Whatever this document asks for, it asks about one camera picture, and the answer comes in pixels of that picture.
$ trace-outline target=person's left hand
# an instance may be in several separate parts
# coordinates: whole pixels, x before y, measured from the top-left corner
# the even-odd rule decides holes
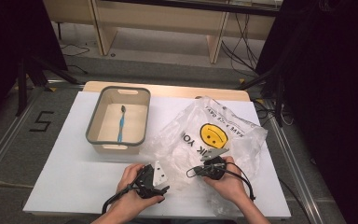
[[[143,164],[132,164],[128,166],[117,185],[116,192],[126,188],[137,176],[138,171],[144,167]],[[162,202],[163,196],[154,196],[149,199],[141,198],[134,189],[123,194],[120,199],[113,202],[109,210],[93,223],[125,223],[135,218],[146,207]]]

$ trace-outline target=transparent plastic bag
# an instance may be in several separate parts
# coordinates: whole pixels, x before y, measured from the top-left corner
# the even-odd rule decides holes
[[[151,156],[161,163],[169,177],[167,184],[171,188],[181,190],[191,182],[199,181],[207,189],[208,186],[203,181],[186,175],[189,169],[202,165],[200,158],[206,150],[229,149],[222,156],[232,156],[252,182],[258,170],[259,153],[266,136],[267,130],[264,128],[237,117],[229,108],[204,96],[180,112],[156,136],[146,140],[140,154]],[[219,203],[221,199],[214,197],[213,193],[208,194],[217,215],[229,216],[236,213],[231,209],[223,209],[223,205]]]

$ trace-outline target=blue toothbrush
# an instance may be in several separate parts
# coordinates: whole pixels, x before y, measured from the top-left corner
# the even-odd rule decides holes
[[[118,137],[117,137],[118,142],[121,142],[121,139],[123,138],[124,115],[126,114],[126,107],[124,105],[121,106],[121,112],[123,112],[123,115],[121,116],[120,123],[119,123],[119,130],[118,130]]]

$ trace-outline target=smiley face logo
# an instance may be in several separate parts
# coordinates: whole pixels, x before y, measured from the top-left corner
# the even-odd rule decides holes
[[[222,148],[228,140],[226,133],[221,128],[210,123],[202,125],[200,136],[206,145],[215,148]]]

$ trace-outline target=gray plastic container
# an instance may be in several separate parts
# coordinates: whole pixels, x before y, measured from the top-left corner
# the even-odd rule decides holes
[[[138,154],[145,140],[150,91],[144,88],[109,86],[101,90],[87,140],[100,153]],[[118,142],[122,106],[126,107],[122,140]]]

